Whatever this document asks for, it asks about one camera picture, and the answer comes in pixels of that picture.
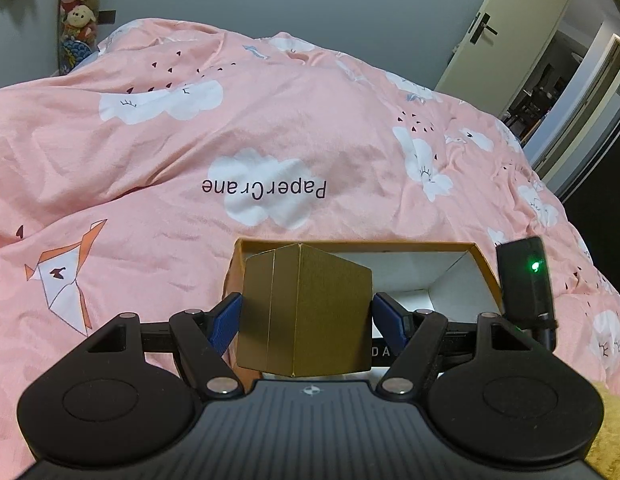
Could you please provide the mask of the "yellow plush item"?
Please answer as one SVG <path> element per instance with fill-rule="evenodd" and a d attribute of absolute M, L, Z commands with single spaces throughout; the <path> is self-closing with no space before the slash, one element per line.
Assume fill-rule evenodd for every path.
<path fill-rule="evenodd" d="M 586 461 L 606 479 L 620 480 L 620 396 L 601 382 L 593 386 L 604 402 L 604 420 Z"/>

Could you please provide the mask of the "orange cardboard storage box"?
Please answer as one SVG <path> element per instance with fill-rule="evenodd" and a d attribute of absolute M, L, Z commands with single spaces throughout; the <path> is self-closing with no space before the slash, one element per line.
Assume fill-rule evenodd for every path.
<path fill-rule="evenodd" d="M 482 312 L 500 309 L 500 286 L 479 248 L 469 243 L 272 242 L 237 240 L 226 274 L 225 292 L 240 292 L 245 260 L 289 244 L 307 244 L 366 266 L 373 274 L 373 297 L 385 292 L 409 311 L 437 311 L 451 322 L 474 322 Z M 284 377 L 238 366 L 238 334 L 227 349 L 232 369 L 246 388 L 263 377 L 299 380 L 369 380 L 378 382 L 392 353 L 372 318 L 372 367 L 366 372 L 319 377 Z"/>

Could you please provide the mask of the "pink cloud pattern duvet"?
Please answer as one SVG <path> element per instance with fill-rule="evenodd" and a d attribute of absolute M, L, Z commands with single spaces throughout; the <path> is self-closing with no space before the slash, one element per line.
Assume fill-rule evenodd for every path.
<path fill-rule="evenodd" d="M 0 89 L 0 479 L 20 394 L 121 311 L 221 295 L 235 242 L 538 235 L 557 356 L 620 396 L 620 295 L 494 116 L 287 34 L 147 18 Z"/>

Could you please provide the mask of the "hanging plush toy column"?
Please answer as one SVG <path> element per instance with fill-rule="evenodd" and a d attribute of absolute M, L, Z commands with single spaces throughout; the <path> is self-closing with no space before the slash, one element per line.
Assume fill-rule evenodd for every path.
<path fill-rule="evenodd" d="M 58 73 L 67 75 L 96 49 L 101 0 L 60 0 Z"/>

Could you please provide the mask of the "gold cube box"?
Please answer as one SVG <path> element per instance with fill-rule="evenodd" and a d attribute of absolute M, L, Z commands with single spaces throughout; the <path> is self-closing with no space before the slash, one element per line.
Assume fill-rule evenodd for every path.
<path fill-rule="evenodd" d="M 284 377 L 366 372 L 372 367 L 373 274 L 307 244 L 245 260 L 238 366 Z"/>

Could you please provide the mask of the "cream bedroom door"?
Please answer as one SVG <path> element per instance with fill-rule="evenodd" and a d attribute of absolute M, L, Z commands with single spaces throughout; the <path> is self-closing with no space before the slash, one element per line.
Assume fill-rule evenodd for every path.
<path fill-rule="evenodd" d="M 483 0 L 477 15 L 497 36 L 485 32 L 477 44 L 464 36 L 436 90 L 500 116 L 518 96 L 567 10 L 570 0 Z"/>

